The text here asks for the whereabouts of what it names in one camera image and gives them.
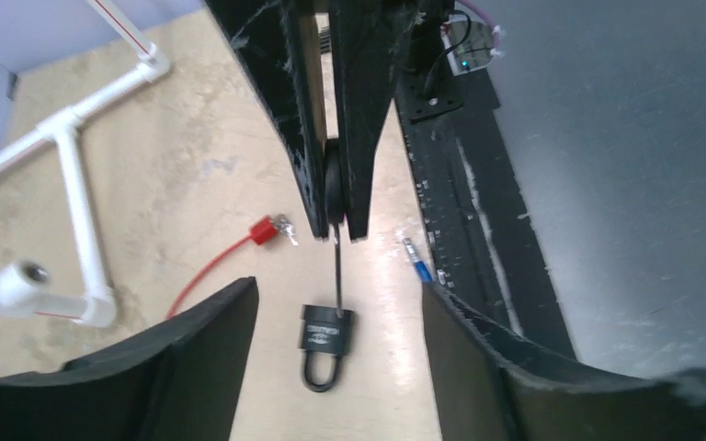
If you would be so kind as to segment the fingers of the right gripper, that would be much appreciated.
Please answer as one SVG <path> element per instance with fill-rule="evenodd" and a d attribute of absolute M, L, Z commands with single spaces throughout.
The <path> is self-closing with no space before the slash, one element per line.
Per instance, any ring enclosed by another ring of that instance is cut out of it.
<path fill-rule="evenodd" d="M 288 156 L 314 237 L 325 211 L 325 146 L 338 139 L 345 224 L 369 232 L 377 147 L 406 60 L 416 1 L 207 3 Z"/>

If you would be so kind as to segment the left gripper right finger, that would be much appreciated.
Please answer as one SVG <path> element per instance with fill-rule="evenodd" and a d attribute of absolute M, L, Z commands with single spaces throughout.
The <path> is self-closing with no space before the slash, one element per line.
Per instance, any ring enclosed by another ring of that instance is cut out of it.
<path fill-rule="evenodd" d="M 706 368 L 639 379 L 559 355 L 422 287 L 446 440 L 706 440 Z"/>

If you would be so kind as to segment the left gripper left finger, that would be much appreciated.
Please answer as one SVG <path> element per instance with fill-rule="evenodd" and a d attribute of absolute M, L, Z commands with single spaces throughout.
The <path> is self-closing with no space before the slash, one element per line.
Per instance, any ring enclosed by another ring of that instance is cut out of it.
<path fill-rule="evenodd" d="M 258 304 L 243 277 L 58 371 L 0 378 L 0 440 L 227 439 Z"/>

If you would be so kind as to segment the blue cable lock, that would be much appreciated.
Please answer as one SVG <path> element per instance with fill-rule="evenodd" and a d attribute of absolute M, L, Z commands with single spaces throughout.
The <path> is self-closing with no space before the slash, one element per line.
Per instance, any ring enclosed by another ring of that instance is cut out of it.
<path fill-rule="evenodd" d="M 413 241 L 407 237 L 401 239 L 401 243 L 407 252 L 408 258 L 422 283 L 430 283 L 434 280 L 430 270 L 420 256 Z"/>

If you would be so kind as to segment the black padlock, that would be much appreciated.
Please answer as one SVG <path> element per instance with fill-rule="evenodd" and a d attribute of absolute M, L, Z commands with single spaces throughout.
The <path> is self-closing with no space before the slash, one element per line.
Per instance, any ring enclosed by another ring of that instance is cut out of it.
<path fill-rule="evenodd" d="M 353 334 L 355 312 L 343 309 L 337 315 L 336 308 L 303 305 L 302 338 L 302 380 L 305 387 L 315 393 L 331 390 L 339 381 L 344 359 L 348 355 Z M 313 359 L 316 354 L 326 354 L 333 358 L 329 378 L 318 383 L 313 376 Z"/>

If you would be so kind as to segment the key bunch with black fob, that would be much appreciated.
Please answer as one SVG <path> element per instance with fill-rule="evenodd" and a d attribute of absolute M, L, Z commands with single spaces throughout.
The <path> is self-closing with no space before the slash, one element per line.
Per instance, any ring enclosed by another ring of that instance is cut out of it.
<path fill-rule="evenodd" d="M 297 246 L 297 236 L 293 222 L 285 215 L 278 214 L 272 218 L 272 224 L 279 234 L 285 236 L 292 245 Z"/>

